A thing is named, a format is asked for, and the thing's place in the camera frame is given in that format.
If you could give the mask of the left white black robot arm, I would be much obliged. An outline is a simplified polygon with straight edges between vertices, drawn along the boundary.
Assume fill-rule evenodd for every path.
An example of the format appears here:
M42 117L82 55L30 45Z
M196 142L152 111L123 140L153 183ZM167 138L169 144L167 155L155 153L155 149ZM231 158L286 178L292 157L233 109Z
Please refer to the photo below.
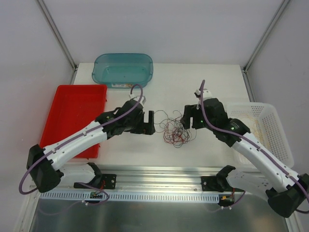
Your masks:
M46 147L34 145L29 149L26 175L30 175L40 193L48 192L59 184L77 189L103 189L106 175L93 163L64 167L75 156L88 148L124 132L152 135L155 132L154 111L149 111L144 122L143 104L130 99L122 107L100 114L85 128Z

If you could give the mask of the red plastic tray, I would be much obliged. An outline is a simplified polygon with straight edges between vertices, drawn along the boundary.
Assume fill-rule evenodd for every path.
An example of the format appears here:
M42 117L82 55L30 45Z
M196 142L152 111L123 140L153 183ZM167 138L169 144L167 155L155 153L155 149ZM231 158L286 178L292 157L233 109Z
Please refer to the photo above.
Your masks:
M60 85L51 104L40 147L52 145L84 128L104 112L106 85Z

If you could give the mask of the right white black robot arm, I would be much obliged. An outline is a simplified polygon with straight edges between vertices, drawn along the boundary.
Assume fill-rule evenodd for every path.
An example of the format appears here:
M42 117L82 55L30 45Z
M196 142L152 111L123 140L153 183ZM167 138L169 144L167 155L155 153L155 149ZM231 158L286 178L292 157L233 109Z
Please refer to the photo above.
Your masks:
M309 176L298 174L280 162L237 118L228 117L217 98L208 98L198 104L186 105L181 124L185 129L206 128L228 147L246 157L264 179L239 171L227 165L216 175L217 191L241 189L267 201L278 215L288 218L304 200L309 198Z

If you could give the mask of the aluminium mounting rail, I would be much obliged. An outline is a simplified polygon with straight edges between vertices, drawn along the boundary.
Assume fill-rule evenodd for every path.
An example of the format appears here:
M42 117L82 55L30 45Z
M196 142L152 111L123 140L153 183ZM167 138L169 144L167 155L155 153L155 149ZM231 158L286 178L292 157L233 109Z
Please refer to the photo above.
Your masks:
M103 166L93 162L69 163L47 173L31 171L39 192L59 187L75 189L161 188L188 189L212 192L247 191L265 197L270 189L284 192L292 184L285 174L270 171L263 177L243 172L234 166L219 168L171 168Z

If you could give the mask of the white perforated plastic basket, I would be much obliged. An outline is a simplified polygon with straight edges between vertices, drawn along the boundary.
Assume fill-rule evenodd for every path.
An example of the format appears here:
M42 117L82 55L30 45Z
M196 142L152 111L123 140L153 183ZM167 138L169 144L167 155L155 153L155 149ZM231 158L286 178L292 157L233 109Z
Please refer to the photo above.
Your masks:
M255 138L285 166L294 166L294 158L274 106L261 102L230 102L225 109L230 118L237 118L249 127Z

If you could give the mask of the right aluminium frame post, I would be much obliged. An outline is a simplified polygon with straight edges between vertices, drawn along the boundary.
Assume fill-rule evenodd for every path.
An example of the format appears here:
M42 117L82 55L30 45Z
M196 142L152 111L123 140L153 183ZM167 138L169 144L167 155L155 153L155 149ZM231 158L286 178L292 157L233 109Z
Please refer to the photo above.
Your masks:
M260 53L260 51L262 50L263 46L265 45L267 39L269 38L269 36L271 35L272 31L274 30L275 26L277 25L277 23L279 22L280 18L282 17L282 15L284 14L284 12L286 11L287 7L289 6L289 4L291 3L291 0L282 0L279 7L277 8L277 10L275 11L272 19L270 20L270 22L268 23L265 31L263 32L261 38L259 39L257 45L255 46L252 54L250 55L248 61L246 62L246 64L243 67L243 71L244 73L247 73L249 68L252 66L253 62L255 61L255 59L257 58L258 54Z

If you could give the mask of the teal plastic tub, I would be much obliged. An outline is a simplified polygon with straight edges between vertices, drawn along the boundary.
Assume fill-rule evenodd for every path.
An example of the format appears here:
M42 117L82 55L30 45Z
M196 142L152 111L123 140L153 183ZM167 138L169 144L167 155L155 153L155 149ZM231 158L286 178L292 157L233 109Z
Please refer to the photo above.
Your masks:
M142 53L108 53L94 61L92 79L108 88L147 86L153 77L152 58Z

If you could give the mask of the aluminium frame post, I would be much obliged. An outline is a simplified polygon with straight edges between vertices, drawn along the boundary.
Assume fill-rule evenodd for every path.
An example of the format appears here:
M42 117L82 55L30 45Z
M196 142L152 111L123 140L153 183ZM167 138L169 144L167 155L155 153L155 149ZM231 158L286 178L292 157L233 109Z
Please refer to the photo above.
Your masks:
M282 0L279 7L277 8L277 10L275 11L272 19L270 20L270 22L268 23L265 31L263 32L261 38L259 39L257 45L255 46L252 54L250 55L248 61L246 62L246 64L243 67L243 71L244 73L247 73L249 68L252 66L253 62L255 61L255 59L257 58L258 54L260 53L260 51L262 50L263 46L265 45L267 39L269 38L269 36L271 35L272 31L274 30L275 26L277 25L277 23L279 22L280 18L282 17L282 15L284 14L284 12L286 11L287 7L289 6L289 4L291 3L291 0Z
M68 63L70 64L70 66L72 67L72 69L75 71L77 69L77 64L74 61L46 3L44 0L35 0L35 2L37 3L43 17L45 18L51 32L53 33L58 45L60 46L66 60L68 61Z

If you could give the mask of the left aluminium frame post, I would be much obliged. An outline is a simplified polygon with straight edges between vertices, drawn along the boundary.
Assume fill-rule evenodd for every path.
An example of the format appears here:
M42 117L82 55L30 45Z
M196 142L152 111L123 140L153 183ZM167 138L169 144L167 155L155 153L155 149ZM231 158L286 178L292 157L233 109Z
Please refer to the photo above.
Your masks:
M51 32L53 33L58 45L60 46L66 60L68 61L68 63L70 64L70 66L72 67L72 69L75 71L77 69L77 64L74 61L46 3L44 0L35 0L35 2L37 3L43 17L45 18Z

